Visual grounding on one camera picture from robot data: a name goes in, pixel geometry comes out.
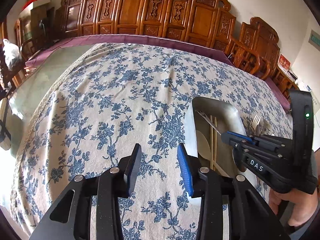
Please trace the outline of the metal rectangular tray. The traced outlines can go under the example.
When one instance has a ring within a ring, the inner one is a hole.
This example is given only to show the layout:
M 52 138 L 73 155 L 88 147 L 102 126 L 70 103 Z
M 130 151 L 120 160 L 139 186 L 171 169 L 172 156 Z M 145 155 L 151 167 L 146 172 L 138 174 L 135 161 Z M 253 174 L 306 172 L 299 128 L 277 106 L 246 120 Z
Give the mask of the metal rectangular tray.
M 205 97 L 191 100 L 184 117 L 184 146 L 201 165 L 221 169 L 230 177 L 250 172 L 235 160 L 235 149 L 221 140 L 224 132 L 246 135 L 239 111 L 230 103 Z

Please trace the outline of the white plastic bag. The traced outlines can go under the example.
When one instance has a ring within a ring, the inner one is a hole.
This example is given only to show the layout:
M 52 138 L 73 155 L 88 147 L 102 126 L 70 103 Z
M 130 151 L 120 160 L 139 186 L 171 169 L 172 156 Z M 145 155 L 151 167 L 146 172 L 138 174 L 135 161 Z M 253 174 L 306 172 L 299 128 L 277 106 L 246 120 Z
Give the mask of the white plastic bag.
M 14 67 L 22 62 L 22 56 L 20 49 L 16 44 L 11 43 L 8 39 L 3 39 L 3 52 L 5 64 L 10 71 L 13 71 Z

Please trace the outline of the blue floral tablecloth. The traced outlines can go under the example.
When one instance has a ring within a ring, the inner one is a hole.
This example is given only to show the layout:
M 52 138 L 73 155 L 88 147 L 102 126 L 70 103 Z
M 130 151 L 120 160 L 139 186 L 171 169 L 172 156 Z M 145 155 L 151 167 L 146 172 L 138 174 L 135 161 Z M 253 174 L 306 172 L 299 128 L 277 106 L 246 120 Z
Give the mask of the blue floral tablecloth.
M 292 135 L 280 103 L 255 76 L 184 51 L 98 44 L 65 70 L 31 119 L 17 155 L 14 220 L 31 235 L 76 175 L 98 176 L 140 144 L 135 189 L 119 200 L 125 239 L 195 239 L 200 210 L 187 197 L 177 146 L 197 96 L 233 105 L 247 133 L 260 115 L 264 133 Z

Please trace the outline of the green wall sign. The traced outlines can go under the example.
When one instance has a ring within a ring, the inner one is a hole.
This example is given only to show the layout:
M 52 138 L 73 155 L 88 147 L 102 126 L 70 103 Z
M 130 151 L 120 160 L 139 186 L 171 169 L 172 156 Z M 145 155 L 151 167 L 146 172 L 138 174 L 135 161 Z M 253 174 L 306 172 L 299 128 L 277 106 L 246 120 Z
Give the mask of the green wall sign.
M 320 35 L 318 33 L 311 30 L 308 42 L 320 51 Z

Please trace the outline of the purple table cover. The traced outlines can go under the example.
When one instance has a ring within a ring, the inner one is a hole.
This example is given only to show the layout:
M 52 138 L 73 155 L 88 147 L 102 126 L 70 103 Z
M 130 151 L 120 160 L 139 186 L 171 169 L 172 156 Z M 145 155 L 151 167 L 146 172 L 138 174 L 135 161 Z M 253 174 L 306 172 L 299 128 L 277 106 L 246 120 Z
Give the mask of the purple table cover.
M 205 56 L 228 65 L 232 65 L 231 60 L 223 53 L 223 51 L 206 48 L 203 46 L 189 44 L 186 42 L 169 40 L 166 38 L 152 37 L 152 36 L 140 36 L 140 35 L 88 35 L 88 36 L 78 36 L 73 38 L 66 38 L 56 42 L 54 45 L 50 46 L 48 49 L 40 51 L 33 59 L 29 59 L 25 64 L 27 67 L 38 67 L 44 63 L 44 61 L 56 50 L 67 48 L 67 47 L 77 47 L 85 45 L 94 45 L 98 43 L 134 43 L 151 45 L 157 47 L 177 49 L 181 51 L 190 52 L 193 54 Z

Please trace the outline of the red box on shelf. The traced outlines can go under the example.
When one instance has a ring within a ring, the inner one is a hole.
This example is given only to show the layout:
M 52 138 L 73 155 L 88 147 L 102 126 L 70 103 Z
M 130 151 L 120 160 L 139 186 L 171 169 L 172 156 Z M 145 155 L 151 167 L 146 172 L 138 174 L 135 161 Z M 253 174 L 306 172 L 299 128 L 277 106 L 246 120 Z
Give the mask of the red box on shelf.
M 290 69 L 291 63 L 283 54 L 280 54 L 278 59 L 278 66 L 283 68 L 285 71 L 288 71 Z

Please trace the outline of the cream plastic fork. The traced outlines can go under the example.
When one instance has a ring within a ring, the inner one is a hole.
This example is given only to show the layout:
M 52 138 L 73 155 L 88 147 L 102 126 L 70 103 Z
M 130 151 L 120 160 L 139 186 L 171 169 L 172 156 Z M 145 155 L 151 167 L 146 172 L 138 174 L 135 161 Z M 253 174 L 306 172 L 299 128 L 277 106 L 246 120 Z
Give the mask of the cream plastic fork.
M 261 116 L 257 114 L 252 121 L 253 131 L 256 136 L 260 135 L 260 122 L 261 122 Z

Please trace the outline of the stacked cardboard boxes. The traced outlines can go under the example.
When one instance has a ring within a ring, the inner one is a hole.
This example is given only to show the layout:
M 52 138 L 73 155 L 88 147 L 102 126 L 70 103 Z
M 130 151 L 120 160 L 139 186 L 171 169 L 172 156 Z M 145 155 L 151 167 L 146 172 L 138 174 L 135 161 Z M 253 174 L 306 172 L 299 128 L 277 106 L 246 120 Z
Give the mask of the stacked cardboard boxes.
M 44 46 L 49 37 L 51 0 L 27 0 L 19 14 L 23 42 L 32 39 L 36 48 Z

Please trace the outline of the cream plastic spoon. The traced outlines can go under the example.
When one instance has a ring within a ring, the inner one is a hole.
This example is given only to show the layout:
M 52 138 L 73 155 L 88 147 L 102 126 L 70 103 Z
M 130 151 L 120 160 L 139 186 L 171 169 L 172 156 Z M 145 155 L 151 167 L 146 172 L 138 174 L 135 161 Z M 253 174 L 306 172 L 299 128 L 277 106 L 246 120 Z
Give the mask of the cream plastic spoon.
M 214 156 L 210 150 L 210 146 L 206 137 L 198 130 L 196 130 L 197 151 L 198 154 L 206 161 L 209 162 L 209 167 L 218 172 L 218 174 L 229 177 L 229 175 L 217 164 Z

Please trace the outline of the cream chopstick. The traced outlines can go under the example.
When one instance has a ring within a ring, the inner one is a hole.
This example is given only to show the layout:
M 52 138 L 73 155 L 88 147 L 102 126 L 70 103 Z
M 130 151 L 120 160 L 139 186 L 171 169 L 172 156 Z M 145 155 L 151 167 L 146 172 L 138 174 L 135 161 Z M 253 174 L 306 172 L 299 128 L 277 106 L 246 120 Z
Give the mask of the cream chopstick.
M 213 117 L 213 123 L 217 126 L 217 118 Z M 217 136 L 218 133 L 214 130 L 214 154 L 213 154 L 213 160 L 216 162 L 217 159 Z
M 211 122 L 213 122 L 213 117 L 212 115 L 209 116 L 209 119 Z M 214 170 L 214 129 L 212 126 L 210 127 L 210 150 L 211 150 L 211 159 L 210 159 L 210 168 Z

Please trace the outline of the carved wooden bench back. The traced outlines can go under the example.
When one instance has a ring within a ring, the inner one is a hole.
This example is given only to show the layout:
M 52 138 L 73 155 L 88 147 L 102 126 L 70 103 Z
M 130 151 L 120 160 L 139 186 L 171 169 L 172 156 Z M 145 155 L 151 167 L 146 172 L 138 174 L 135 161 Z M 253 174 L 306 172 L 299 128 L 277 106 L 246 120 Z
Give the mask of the carved wooden bench back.
M 236 18 L 228 0 L 61 0 L 59 38 L 130 34 L 226 51 Z

